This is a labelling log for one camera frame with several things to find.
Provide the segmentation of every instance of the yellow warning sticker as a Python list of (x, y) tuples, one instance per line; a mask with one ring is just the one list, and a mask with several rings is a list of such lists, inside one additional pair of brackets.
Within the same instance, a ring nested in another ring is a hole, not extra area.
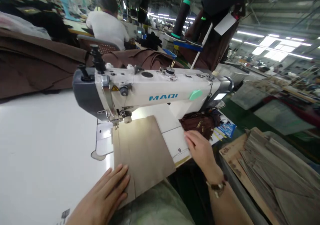
[(114, 85), (114, 86), (112, 87), (112, 90), (111, 90), (111, 91), (113, 91), (113, 92), (114, 92), (114, 91), (119, 91), (119, 89), (118, 89), (117, 86)]

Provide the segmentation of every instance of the human hand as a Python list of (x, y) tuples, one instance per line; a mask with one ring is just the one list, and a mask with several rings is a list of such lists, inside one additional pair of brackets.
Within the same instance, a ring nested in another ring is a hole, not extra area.
[(211, 184), (218, 184), (223, 179), (223, 172), (216, 164), (211, 144), (198, 131), (184, 132), (192, 158), (201, 168)]
[(123, 193), (130, 176), (124, 175), (128, 166), (109, 168), (77, 205), (66, 225), (106, 225), (120, 203), (128, 196)]

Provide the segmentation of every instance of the woman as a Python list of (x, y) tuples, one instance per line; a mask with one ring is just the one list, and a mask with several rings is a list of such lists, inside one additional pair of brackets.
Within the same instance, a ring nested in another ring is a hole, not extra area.
[(87, 18), (87, 27), (93, 30), (94, 37), (116, 44), (125, 50), (124, 42), (129, 35), (123, 24), (117, 19), (118, 4), (116, 0), (100, 0), (102, 11), (92, 11)]

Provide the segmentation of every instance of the chair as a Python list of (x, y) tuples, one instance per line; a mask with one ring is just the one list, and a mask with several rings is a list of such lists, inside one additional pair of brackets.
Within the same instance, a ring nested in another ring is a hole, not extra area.
[(89, 52), (91, 51), (90, 44), (98, 45), (101, 55), (120, 50), (117, 45), (108, 41), (96, 39), (85, 35), (77, 35), (77, 38), (79, 40), (80, 48)]

